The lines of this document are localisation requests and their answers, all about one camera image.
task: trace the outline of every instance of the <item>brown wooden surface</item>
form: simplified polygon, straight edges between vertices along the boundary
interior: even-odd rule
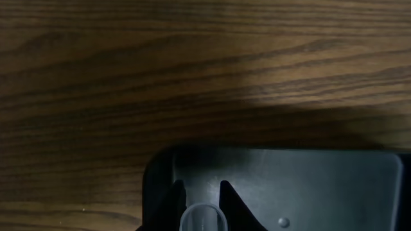
[[[0,0],[0,230],[135,230],[189,140],[411,147],[411,1]]]

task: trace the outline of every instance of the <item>wooden table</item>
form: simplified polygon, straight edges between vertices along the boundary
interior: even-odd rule
[[[184,141],[411,147],[411,1],[0,0],[0,230],[135,230]]]

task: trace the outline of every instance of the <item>transparent cup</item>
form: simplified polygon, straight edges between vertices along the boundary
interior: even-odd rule
[[[184,211],[180,231],[228,231],[223,211],[210,203],[196,203]]]

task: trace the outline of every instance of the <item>wood grain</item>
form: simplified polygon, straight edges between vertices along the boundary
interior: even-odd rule
[[[407,150],[410,41],[402,0],[0,0],[0,230],[135,230],[179,142]]]

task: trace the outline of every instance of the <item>white circular rim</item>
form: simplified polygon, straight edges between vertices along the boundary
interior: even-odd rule
[[[185,220],[187,214],[189,214],[193,209],[198,208],[198,207],[202,207],[202,206],[213,208],[217,212],[217,214],[220,215],[220,217],[221,217],[221,220],[224,224],[224,230],[223,231],[228,231],[229,230],[229,225],[227,224],[227,218],[225,218],[225,215],[224,215],[223,211],[221,211],[220,208],[218,208],[216,205],[213,205],[212,203],[195,203],[195,204],[190,205],[182,213],[181,219],[180,219],[180,228],[179,228],[180,231],[182,231],[182,224],[183,224],[183,221]]]

